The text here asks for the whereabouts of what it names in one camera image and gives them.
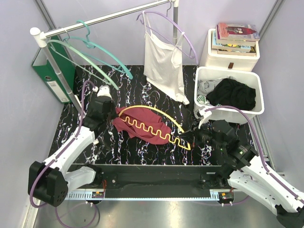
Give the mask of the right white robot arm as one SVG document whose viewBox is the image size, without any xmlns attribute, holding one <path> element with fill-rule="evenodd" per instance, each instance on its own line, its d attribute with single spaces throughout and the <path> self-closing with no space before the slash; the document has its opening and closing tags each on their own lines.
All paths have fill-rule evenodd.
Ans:
<svg viewBox="0 0 304 228">
<path fill-rule="evenodd" d="M 193 147 L 213 148 L 218 169 L 205 182 L 212 187 L 230 186 L 260 202 L 285 228 L 304 226 L 304 194 L 277 174 L 249 144 L 239 140 L 226 121 L 194 125 L 181 134 Z"/>
</svg>

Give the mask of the yellow hanger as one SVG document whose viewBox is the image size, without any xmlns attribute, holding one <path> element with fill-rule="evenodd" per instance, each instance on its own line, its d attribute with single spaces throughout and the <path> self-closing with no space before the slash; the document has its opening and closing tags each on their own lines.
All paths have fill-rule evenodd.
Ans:
<svg viewBox="0 0 304 228">
<path fill-rule="evenodd" d="M 123 113 L 127 110 L 133 109 L 133 108 L 145 108 L 150 109 L 153 111 L 158 112 L 159 114 L 164 115 L 167 117 L 171 122 L 178 127 L 178 129 L 181 131 L 181 133 L 184 133 L 184 129 L 180 124 L 176 122 L 170 115 L 166 114 L 165 112 L 161 111 L 160 109 L 156 108 L 156 106 L 147 106 L 147 105 L 133 105 L 130 107 L 124 108 L 119 114 L 118 117 L 120 118 Z M 185 149 L 187 151 L 191 150 L 191 145 L 187 143 L 187 146 L 182 145 L 181 139 L 178 136 L 175 136 L 174 139 L 172 139 L 172 135 L 169 133 L 166 133 L 165 136 L 162 135 L 162 131 L 160 129 L 154 130 L 152 126 L 146 126 L 144 123 L 138 123 L 136 119 L 131 120 L 130 117 L 126 116 L 124 119 L 122 118 L 122 121 L 125 123 L 130 124 L 131 126 L 134 126 L 137 129 L 142 129 L 147 133 L 151 133 L 153 136 L 158 136 L 162 140 L 168 140 L 169 143 L 176 144 L 178 147 Z"/>
</svg>

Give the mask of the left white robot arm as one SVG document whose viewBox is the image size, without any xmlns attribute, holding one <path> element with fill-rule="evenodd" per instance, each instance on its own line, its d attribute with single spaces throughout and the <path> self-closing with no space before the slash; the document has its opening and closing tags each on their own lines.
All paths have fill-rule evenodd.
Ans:
<svg viewBox="0 0 304 228">
<path fill-rule="evenodd" d="M 35 161 L 31 164 L 28 194 L 33 207 L 39 208 L 34 199 L 57 207 L 69 192 L 84 185 L 98 188 L 102 184 L 102 169 L 94 165 L 87 164 L 75 171 L 69 169 L 88 145 L 98 142 L 102 130 L 116 117 L 112 97 L 96 97 L 89 103 L 86 116 L 81 118 L 79 126 L 70 138 L 43 162 Z"/>
</svg>

